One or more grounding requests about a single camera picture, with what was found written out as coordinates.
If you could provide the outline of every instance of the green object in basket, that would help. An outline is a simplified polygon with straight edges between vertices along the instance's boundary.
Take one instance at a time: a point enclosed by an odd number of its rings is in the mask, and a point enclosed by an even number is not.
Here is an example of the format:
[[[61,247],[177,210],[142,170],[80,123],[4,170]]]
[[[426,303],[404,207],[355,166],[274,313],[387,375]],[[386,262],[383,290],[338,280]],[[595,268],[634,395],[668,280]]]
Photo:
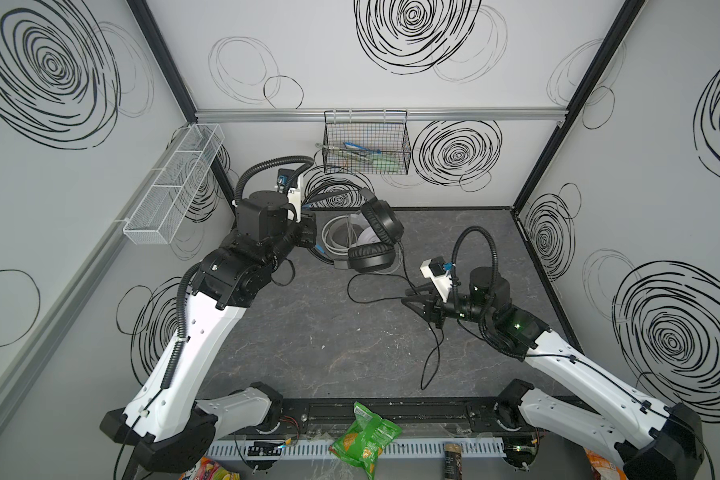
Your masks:
[[[376,458],[402,432],[402,428],[355,402],[355,421],[328,450],[353,467],[363,467],[373,480]]]

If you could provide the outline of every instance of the black metal frame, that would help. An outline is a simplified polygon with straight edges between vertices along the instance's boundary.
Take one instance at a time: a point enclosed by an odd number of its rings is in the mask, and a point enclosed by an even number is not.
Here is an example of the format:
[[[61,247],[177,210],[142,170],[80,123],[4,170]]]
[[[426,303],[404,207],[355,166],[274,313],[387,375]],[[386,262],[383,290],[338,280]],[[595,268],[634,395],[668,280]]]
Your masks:
[[[554,130],[552,136],[547,141],[547,145],[545,145],[541,151],[541,156],[539,156],[536,165],[525,181],[525,185],[523,185],[523,188],[520,190],[518,198],[514,201],[512,210],[520,212],[528,202],[539,180],[541,180],[541,177],[544,175],[544,172],[547,171],[547,167],[557,153],[557,149],[563,144],[563,140],[565,140],[568,132],[574,126],[579,112],[584,108],[586,101],[600,80],[600,76],[602,76],[608,67],[608,63],[610,63],[619,45],[621,45],[621,42],[624,40],[624,36],[630,28],[632,28],[632,23],[635,18],[637,18],[637,14],[640,13],[645,2],[646,0],[626,0],[624,5],[622,5],[603,43],[600,44],[600,49],[597,50],[595,58],[592,60],[574,96],[568,103],[568,114],[565,117],[565,122]]]
[[[532,195],[539,180],[543,176],[550,162],[557,153],[558,148],[563,143],[568,132],[574,125],[579,112],[586,103],[586,100],[595,89],[600,76],[605,71],[608,63],[614,56],[616,49],[621,44],[624,36],[629,31],[634,19],[642,9],[646,0],[625,0],[619,14],[616,16],[614,23],[611,25],[608,34],[605,36],[600,49],[597,51],[594,60],[587,69],[584,78],[580,82],[574,96],[568,105],[568,115],[566,121],[555,129],[552,136],[547,141],[539,159],[527,178],[523,188],[520,190],[518,198],[512,207],[423,207],[423,208],[401,208],[400,210],[510,210],[515,225],[523,238],[523,242],[528,250],[528,255],[536,267],[536,271],[541,278],[544,288],[547,292],[552,306],[557,313],[563,330],[572,346],[581,350],[581,346],[576,339],[573,329],[570,326],[560,300],[554,292],[551,282],[547,279],[538,255],[533,245],[528,241],[523,227],[520,224],[518,215],[523,206],[526,205],[528,199]],[[149,44],[155,56],[155,60],[160,66],[168,85],[173,92],[176,102],[180,106],[184,117],[189,122],[196,121],[196,107],[192,101],[189,91],[187,90],[181,78],[179,70],[173,61],[170,51],[160,33],[154,16],[150,8],[146,4],[146,0],[127,0],[131,11],[138,22],[147,43]],[[231,208],[234,210],[232,200],[234,199],[233,188],[226,173],[217,160],[214,160],[211,170],[216,181],[219,182],[224,196],[227,198]],[[314,210],[334,210],[334,209],[314,209]],[[559,397],[566,402],[572,402],[584,408],[586,406],[575,397]],[[352,413],[352,404],[355,399],[346,398],[286,398],[283,401],[284,412],[300,418],[301,415],[307,414],[308,430],[310,425],[326,425],[344,426],[346,428],[354,420]],[[496,397],[460,397],[460,398],[363,398],[359,399],[364,405],[368,406],[375,412],[380,413],[384,417],[391,418],[400,423],[413,422],[438,422],[452,423],[454,425],[469,425],[472,432],[500,432],[502,436],[511,435],[492,420],[492,405],[496,401]],[[256,431],[246,432],[252,438],[260,435]]]

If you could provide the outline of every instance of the dark gray tabletop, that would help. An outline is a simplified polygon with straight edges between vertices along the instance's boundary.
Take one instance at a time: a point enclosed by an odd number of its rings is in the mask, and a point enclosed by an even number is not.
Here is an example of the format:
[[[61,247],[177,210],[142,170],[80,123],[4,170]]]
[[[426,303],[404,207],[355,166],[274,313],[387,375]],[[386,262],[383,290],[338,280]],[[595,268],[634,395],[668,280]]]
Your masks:
[[[339,214],[319,212],[318,232]],[[483,226],[495,239],[499,271],[510,282],[513,302],[563,335],[508,211],[416,210],[399,211],[398,217],[405,225],[403,244],[413,283],[424,282],[419,270],[423,260],[450,258],[464,228]],[[493,351],[452,320],[444,326],[439,371],[429,388],[421,390],[424,359],[434,346],[426,323],[399,300],[351,302],[346,285],[355,272],[334,270],[304,249],[289,258],[296,278],[286,287],[269,285],[259,293],[224,341],[201,397],[224,396],[257,381],[288,398],[495,396],[514,378],[551,395],[568,393],[545,374]],[[488,245],[479,234],[470,234],[459,252],[460,276],[468,278],[481,265],[490,265]],[[288,268],[282,270],[277,275],[282,273],[284,281]],[[400,296],[406,288],[399,278],[364,276],[352,283],[352,294],[370,300]],[[427,378],[436,357],[430,359]]]

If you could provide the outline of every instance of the black wire basket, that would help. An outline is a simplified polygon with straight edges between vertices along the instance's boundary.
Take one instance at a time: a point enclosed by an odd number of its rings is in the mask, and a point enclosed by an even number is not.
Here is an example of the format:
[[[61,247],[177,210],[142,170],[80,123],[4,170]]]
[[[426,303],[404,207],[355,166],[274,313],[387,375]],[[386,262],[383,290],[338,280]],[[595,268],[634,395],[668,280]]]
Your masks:
[[[325,172],[406,175],[411,139],[405,110],[327,110],[322,140]]]

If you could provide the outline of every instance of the black frame post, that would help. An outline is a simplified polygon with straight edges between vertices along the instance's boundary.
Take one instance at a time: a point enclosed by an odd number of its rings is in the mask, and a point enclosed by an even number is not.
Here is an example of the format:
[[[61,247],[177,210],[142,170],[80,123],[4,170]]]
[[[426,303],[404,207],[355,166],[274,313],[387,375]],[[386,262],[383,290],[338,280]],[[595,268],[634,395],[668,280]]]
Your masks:
[[[139,28],[141,28],[141,33],[144,35],[146,43],[152,50],[155,61],[163,72],[163,77],[165,77],[170,90],[173,92],[173,97],[176,99],[179,108],[181,108],[181,112],[184,114],[184,118],[191,124],[196,123],[197,108],[195,107],[195,102],[192,101],[190,91],[187,90],[186,85],[184,85],[179,69],[173,61],[163,34],[160,33],[160,29],[157,27],[157,22],[152,15],[149,5],[146,4],[146,0],[127,0],[127,2],[130,10],[134,14],[136,23],[138,23]],[[235,205],[232,203],[235,199],[234,189],[218,157],[213,159],[211,171],[213,172],[213,177],[216,178],[216,182],[219,184],[221,192],[226,198],[226,202],[230,205],[232,212],[235,212]]]
[[[552,136],[547,141],[547,145],[544,146],[544,149],[541,151],[541,156],[539,156],[536,165],[525,181],[525,185],[523,185],[522,190],[520,190],[518,198],[514,201],[512,210],[519,213],[528,202],[528,199],[534,192],[539,180],[541,180],[541,177],[544,175],[544,172],[547,170],[547,167],[557,153],[557,149],[560,148],[563,140],[565,140],[568,135],[568,132],[574,126],[574,122],[578,118],[579,112],[581,112],[584,108],[586,101],[592,94],[592,91],[595,90],[597,82],[603,75],[603,72],[616,53],[619,45],[621,45],[621,42],[624,40],[624,36],[632,27],[632,23],[635,18],[637,18],[637,14],[640,13],[640,10],[643,5],[645,5],[645,2],[646,0],[626,0],[624,5],[622,5],[614,23],[610,26],[610,30],[608,30],[608,34],[605,36],[603,43],[600,44],[600,49],[597,50],[595,58],[586,70],[584,78],[581,79],[574,96],[570,100],[570,103],[568,103],[568,115],[566,115],[565,122],[555,129]]]

